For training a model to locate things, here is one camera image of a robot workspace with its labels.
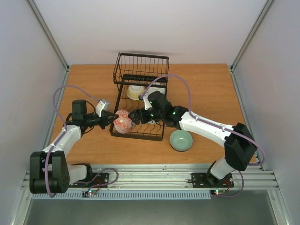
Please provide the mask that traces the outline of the red geometric patterned bowl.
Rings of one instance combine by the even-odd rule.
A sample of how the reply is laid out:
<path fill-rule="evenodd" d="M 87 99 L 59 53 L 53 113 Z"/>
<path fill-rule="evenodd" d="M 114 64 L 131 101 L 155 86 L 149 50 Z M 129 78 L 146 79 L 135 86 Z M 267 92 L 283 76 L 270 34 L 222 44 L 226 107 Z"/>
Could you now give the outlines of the red geometric patterned bowl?
<path fill-rule="evenodd" d="M 129 112 L 125 109 L 120 109 L 115 114 L 118 115 L 118 118 L 113 121 L 114 128 L 120 134 L 128 133 L 134 125 L 133 121 L 128 117 Z"/>

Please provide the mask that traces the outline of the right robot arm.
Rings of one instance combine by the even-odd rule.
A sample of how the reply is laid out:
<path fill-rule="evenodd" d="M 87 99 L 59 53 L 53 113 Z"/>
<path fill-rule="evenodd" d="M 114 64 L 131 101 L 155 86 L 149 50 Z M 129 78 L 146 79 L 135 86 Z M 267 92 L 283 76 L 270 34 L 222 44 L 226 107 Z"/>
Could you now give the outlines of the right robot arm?
<path fill-rule="evenodd" d="M 129 118 L 135 124 L 162 121 L 178 130 L 192 132 L 222 146 L 225 156 L 214 162 L 205 177 L 210 187 L 219 185 L 233 171 L 244 171 L 257 147 L 248 128 L 242 124 L 226 125 L 194 114 L 183 106 L 173 106 L 159 91 L 144 96 L 144 108 L 132 111 Z"/>

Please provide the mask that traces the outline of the blue yellow patterned bowl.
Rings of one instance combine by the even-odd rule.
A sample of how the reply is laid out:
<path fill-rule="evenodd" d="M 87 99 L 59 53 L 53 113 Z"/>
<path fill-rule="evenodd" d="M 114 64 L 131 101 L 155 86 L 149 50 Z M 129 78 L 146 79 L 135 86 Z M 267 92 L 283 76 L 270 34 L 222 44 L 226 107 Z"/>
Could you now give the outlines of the blue yellow patterned bowl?
<path fill-rule="evenodd" d="M 129 85 L 126 95 L 131 100 L 139 100 L 139 96 L 145 91 L 144 86 Z"/>

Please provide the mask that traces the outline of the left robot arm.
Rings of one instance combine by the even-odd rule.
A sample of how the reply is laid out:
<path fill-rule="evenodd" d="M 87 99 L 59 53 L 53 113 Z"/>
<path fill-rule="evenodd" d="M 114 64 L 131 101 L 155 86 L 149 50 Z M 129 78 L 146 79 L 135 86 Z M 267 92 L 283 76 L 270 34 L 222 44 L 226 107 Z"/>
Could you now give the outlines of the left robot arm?
<path fill-rule="evenodd" d="M 30 191 L 33 194 L 65 193 L 72 184 L 84 187 L 93 184 L 94 176 L 90 164 L 68 165 L 66 156 L 84 134 L 99 126 L 105 129 L 118 118 L 108 111 L 109 102 L 98 101 L 92 112 L 88 112 L 86 100 L 74 100 L 72 112 L 66 117 L 59 135 L 42 151 L 35 151 L 30 156 Z"/>

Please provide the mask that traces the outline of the white bowl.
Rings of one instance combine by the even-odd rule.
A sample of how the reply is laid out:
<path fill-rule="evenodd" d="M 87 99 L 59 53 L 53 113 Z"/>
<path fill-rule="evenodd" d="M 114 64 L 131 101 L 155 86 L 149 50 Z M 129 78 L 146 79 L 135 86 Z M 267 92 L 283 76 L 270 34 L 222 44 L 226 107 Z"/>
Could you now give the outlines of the white bowl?
<path fill-rule="evenodd" d="M 148 89 L 148 93 L 151 94 L 155 91 L 159 91 L 160 93 L 162 93 L 163 95 L 165 95 L 166 93 L 166 90 L 165 88 L 162 88 L 162 87 L 154 87 L 153 85 L 149 87 Z"/>

